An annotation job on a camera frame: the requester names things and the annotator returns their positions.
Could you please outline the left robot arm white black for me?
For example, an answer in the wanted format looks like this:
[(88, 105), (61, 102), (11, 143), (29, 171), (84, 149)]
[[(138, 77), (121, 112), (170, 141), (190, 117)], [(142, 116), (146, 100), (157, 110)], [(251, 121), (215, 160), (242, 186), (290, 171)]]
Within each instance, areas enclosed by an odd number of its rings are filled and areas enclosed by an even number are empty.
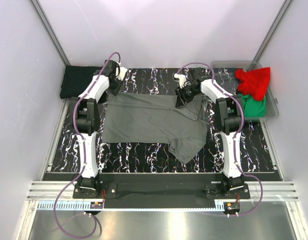
[(96, 160), (96, 136), (101, 123), (98, 102), (105, 99), (107, 93), (118, 93), (126, 73), (127, 69), (120, 62), (106, 60), (104, 66), (93, 73), (86, 89), (78, 97), (70, 99), (72, 126), (80, 154), (80, 171), (74, 178), (76, 198), (96, 198), (104, 192)]

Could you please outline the grey t shirt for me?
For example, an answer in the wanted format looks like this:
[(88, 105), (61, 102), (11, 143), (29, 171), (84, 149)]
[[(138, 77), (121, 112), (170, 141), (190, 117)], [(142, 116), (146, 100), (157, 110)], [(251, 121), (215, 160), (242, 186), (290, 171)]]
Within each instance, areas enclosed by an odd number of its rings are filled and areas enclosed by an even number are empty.
[(109, 95), (103, 142), (168, 144), (168, 151), (187, 164), (205, 146), (209, 127), (202, 95), (180, 108), (176, 99), (126, 92)]

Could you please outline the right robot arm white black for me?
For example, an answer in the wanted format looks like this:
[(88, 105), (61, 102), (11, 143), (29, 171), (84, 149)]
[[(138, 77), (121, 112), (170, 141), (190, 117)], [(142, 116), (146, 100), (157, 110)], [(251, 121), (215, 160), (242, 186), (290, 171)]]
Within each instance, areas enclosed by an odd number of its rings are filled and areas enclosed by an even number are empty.
[(220, 132), (223, 142), (224, 167), (222, 181), (211, 192), (221, 194), (226, 198), (235, 196), (244, 188), (244, 178), (240, 162), (240, 138), (244, 125), (242, 98), (223, 89), (212, 76), (197, 74), (190, 71), (191, 81), (187, 83), (186, 76), (177, 72), (173, 78), (178, 80), (176, 88), (176, 107), (189, 104), (196, 95), (203, 94), (210, 98), (216, 107), (215, 128)]

